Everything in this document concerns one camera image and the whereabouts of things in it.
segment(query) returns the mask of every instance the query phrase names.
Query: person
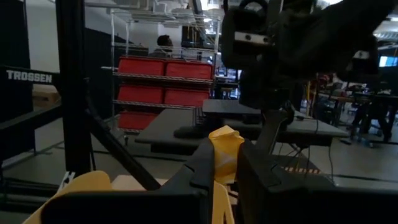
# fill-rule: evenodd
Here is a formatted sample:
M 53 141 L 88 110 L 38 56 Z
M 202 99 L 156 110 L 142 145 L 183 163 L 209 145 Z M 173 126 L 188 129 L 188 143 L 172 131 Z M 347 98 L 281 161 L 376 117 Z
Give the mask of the person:
M 152 53 L 150 53 L 149 57 L 157 57 L 157 58 L 168 58 L 170 57 L 169 53 L 173 52 L 171 47 L 173 47 L 173 42 L 170 39 L 169 35 L 160 35 L 157 38 L 158 49 L 155 49 Z

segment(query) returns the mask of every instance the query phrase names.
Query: yellow object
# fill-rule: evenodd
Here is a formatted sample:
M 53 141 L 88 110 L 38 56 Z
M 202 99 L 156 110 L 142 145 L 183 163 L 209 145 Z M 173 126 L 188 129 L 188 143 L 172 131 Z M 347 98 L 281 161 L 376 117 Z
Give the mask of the yellow object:
M 214 181 L 212 224 L 235 224 L 228 191 Z
M 209 134 L 215 150 L 215 180 L 221 184 L 232 184 L 236 175 L 238 151 L 244 139 L 229 126 Z
M 84 192 L 84 191 L 103 191 L 112 190 L 111 180 L 109 176 L 103 171 L 93 171 L 87 174 L 80 175 L 72 180 L 65 188 L 56 193 L 49 201 L 55 199 L 64 194 L 72 192 Z M 34 212 L 23 224 L 40 224 L 40 214 L 44 208 L 42 205 L 36 212 Z

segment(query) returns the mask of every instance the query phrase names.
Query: yellow cloth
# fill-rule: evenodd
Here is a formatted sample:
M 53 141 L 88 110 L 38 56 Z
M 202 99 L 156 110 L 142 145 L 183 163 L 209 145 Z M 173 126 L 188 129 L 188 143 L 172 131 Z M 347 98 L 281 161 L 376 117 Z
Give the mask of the yellow cloth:
M 236 175 L 238 151 L 244 139 L 229 126 L 209 134 L 215 150 L 215 180 L 221 184 L 232 184 Z

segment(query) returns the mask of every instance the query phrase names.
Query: gray floor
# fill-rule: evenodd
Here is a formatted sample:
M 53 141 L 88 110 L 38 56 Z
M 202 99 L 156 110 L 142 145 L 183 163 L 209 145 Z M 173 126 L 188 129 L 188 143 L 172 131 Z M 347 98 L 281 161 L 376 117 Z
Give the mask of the gray floor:
M 395 134 L 393 140 L 395 141 L 398 141 L 397 131 L 393 131 L 393 134 Z M 65 173 L 62 121 L 57 120 L 39 128 L 35 135 L 36 147 L 41 149 L 42 153 L 33 157 L 31 153 L 27 152 L 6 161 L 4 174 L 6 177 L 59 184 Z M 123 140 L 121 138 L 122 133 L 115 131 L 114 135 Z M 106 150 L 94 137 L 92 141 L 95 151 Z M 280 144 L 276 145 L 275 148 L 275 153 L 278 153 Z M 287 154 L 291 150 L 289 145 L 284 144 L 281 154 Z M 328 148 L 312 146 L 310 150 L 310 160 L 323 173 L 330 174 Z M 161 179 L 168 179 L 173 176 L 183 162 L 148 159 L 142 158 L 142 156 L 187 158 L 185 156 L 154 154 L 150 152 L 149 146 L 136 144 L 134 141 L 130 141 L 129 152 L 135 155 L 137 160 L 154 177 Z M 360 144 L 347 146 L 335 139 L 331 147 L 331 158 L 336 175 L 334 180 L 339 186 L 398 190 L 398 147 L 379 145 L 370 149 Z M 96 153 L 95 159 L 97 169 L 107 172 L 112 179 L 119 174 L 127 174 L 127 171 L 107 154 Z M 342 178 L 337 177 L 338 175 L 352 175 L 363 177 L 363 179 Z M 27 214 L 0 212 L 0 223 L 21 223 L 28 216 Z

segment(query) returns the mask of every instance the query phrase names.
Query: red storage bin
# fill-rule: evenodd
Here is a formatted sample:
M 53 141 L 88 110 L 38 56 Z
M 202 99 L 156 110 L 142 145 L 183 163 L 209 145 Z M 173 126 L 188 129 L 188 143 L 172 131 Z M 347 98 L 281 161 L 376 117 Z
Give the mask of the red storage bin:
M 202 106 L 203 101 L 208 98 L 208 91 L 167 88 L 164 103 L 169 105 Z
M 212 65 L 195 62 L 167 62 L 166 76 L 211 79 Z
M 156 114 L 142 112 L 120 112 L 119 128 L 145 129 L 155 118 Z
M 121 85 L 118 100 L 143 103 L 162 103 L 164 91 L 161 87 Z
M 121 57 L 118 72 L 144 75 L 164 75 L 165 61 L 161 59 Z

